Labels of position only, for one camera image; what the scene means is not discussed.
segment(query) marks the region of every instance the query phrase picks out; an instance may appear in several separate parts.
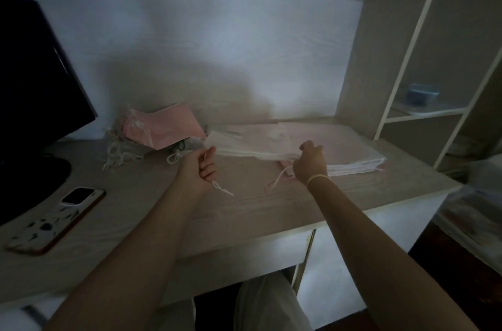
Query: pink face mask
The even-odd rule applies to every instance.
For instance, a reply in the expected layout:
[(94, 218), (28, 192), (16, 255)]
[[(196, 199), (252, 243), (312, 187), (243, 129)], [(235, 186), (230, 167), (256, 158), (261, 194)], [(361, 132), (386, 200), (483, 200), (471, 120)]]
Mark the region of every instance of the pink face mask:
[(154, 113), (132, 110), (124, 123), (126, 137), (155, 150), (188, 137), (206, 138), (188, 105), (174, 104)]

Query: smartphone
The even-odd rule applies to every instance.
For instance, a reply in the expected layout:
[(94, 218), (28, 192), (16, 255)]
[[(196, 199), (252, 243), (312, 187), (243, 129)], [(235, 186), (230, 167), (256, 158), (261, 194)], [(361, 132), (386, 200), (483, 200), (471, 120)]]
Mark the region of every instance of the smartphone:
[(78, 187), (40, 219), (29, 223), (5, 245), (10, 252), (40, 256), (47, 253), (106, 195), (101, 189)]

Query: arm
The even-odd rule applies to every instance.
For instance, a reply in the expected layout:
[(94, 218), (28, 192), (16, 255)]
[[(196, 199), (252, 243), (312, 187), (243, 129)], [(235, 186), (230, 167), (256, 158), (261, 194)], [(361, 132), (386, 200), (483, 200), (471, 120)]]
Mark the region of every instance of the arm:
[(147, 216), (85, 278), (45, 330), (139, 330), (157, 309), (200, 198), (216, 179), (216, 148), (184, 157), (176, 179)]
[[(293, 165), (306, 184), (326, 175), (322, 146), (305, 142)], [(308, 190), (333, 233), (343, 260), (373, 319), (383, 330), (477, 330), (471, 320), (404, 250), (357, 208), (329, 179)]]

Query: phone case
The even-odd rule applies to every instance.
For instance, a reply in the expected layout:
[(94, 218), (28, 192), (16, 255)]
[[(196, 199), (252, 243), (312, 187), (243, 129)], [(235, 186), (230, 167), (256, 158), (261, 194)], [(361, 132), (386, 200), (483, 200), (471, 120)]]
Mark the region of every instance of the phone case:
[(78, 205), (59, 202), (43, 217), (29, 223), (21, 233), (10, 239), (5, 248), (10, 252), (35, 256), (47, 253), (105, 195), (105, 191), (94, 189), (93, 193)]

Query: forearm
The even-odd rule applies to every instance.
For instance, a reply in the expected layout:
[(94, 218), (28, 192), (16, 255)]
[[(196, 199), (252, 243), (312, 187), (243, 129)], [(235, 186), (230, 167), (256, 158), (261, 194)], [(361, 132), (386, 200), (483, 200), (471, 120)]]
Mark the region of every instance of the forearm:
[(441, 287), (335, 184), (316, 178), (309, 190), (381, 330), (477, 329)]
[(157, 308), (196, 198), (173, 183), (72, 292), (46, 330), (138, 330)]

